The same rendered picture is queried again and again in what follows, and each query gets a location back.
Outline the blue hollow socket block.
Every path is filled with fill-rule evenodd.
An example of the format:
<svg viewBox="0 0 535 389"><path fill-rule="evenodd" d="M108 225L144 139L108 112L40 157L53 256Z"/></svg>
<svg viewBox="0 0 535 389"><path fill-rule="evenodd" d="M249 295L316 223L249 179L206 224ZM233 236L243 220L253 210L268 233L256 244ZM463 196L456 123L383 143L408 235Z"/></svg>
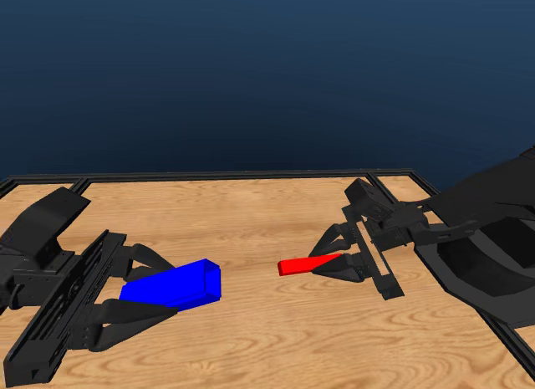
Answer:
<svg viewBox="0 0 535 389"><path fill-rule="evenodd" d="M121 289L119 299L183 311L217 302L221 297L221 268L204 258L129 282Z"/></svg>

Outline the thin red peg bar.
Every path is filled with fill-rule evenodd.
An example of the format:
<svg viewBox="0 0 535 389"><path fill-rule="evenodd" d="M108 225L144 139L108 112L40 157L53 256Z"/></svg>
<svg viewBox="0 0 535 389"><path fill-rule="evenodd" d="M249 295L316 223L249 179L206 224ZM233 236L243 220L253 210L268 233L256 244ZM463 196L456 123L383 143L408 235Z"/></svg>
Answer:
<svg viewBox="0 0 535 389"><path fill-rule="evenodd" d="M310 273L340 255L341 253L332 253L307 258L284 259L278 262L278 273L280 276Z"/></svg>

